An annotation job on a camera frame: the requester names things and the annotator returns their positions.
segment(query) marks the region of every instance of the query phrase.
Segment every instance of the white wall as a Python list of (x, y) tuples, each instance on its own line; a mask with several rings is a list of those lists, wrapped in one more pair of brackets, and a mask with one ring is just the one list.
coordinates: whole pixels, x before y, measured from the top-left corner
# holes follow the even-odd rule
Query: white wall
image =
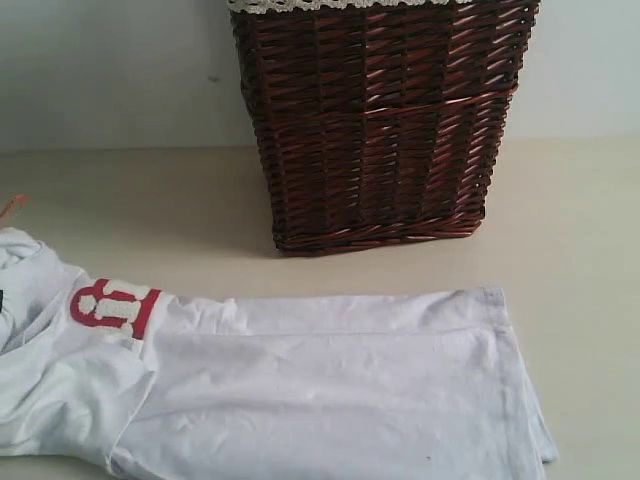
[[(640, 134), (638, 18), (543, 0), (508, 135)], [(0, 150), (249, 144), (238, 82), (223, 0), (0, 0)]]

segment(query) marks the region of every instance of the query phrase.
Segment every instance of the basket base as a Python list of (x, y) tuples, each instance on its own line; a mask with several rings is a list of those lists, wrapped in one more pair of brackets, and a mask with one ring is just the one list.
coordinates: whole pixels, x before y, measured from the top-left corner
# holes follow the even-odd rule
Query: basket base
[(484, 209), (415, 223), (369, 225), (320, 235), (287, 236), (274, 232), (276, 248), (288, 257), (319, 257), (372, 248), (471, 236), (482, 224)]

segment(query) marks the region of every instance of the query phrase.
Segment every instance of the red print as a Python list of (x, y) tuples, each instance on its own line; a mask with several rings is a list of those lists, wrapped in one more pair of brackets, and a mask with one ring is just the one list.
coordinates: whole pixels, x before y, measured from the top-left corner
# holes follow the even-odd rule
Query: red print
[(100, 279), (76, 292), (71, 300), (71, 316), (87, 327), (117, 328), (142, 340), (159, 295), (160, 290)]

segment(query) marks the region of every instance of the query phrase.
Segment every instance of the brown wicker basket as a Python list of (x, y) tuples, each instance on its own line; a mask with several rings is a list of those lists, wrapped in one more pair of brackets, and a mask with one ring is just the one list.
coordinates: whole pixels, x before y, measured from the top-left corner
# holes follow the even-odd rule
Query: brown wicker basket
[(233, 12), (278, 249), (471, 235), (538, 6)]

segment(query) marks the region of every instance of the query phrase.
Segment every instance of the white t-shirt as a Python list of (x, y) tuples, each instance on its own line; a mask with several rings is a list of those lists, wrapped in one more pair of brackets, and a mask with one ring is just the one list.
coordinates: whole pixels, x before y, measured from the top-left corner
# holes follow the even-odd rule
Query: white t-shirt
[(207, 299), (0, 230), (0, 455), (140, 480), (542, 480), (503, 294)]

